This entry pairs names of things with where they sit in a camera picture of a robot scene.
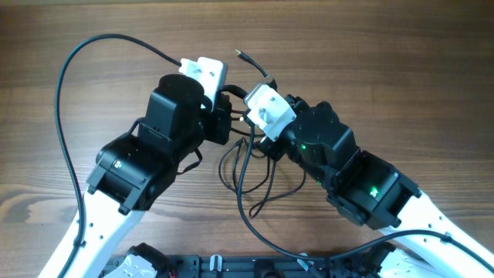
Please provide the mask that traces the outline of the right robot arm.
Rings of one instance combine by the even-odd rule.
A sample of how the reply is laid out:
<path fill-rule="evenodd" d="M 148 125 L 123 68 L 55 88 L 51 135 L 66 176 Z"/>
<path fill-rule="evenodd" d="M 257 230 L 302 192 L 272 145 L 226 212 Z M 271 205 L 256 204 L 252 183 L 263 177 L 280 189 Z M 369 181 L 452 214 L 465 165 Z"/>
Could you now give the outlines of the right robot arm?
<path fill-rule="evenodd" d="M 446 277 L 491 277 L 493 254 L 449 220 L 409 177 L 361 150 L 327 102 L 267 97 L 249 118 L 265 134 L 261 152 L 287 156 L 327 191 L 352 223 L 408 247 Z"/>

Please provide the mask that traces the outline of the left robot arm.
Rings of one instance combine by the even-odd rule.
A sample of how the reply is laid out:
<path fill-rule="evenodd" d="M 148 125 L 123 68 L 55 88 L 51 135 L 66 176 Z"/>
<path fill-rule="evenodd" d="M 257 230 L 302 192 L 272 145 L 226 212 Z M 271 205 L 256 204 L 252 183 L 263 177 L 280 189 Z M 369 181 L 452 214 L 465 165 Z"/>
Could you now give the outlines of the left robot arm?
<path fill-rule="evenodd" d="M 96 277 L 126 235 L 184 169 L 204 141 L 229 139 L 232 105 L 223 75 L 169 74 L 152 91 L 144 117 L 100 149 L 78 192 L 78 211 L 42 277 Z"/>

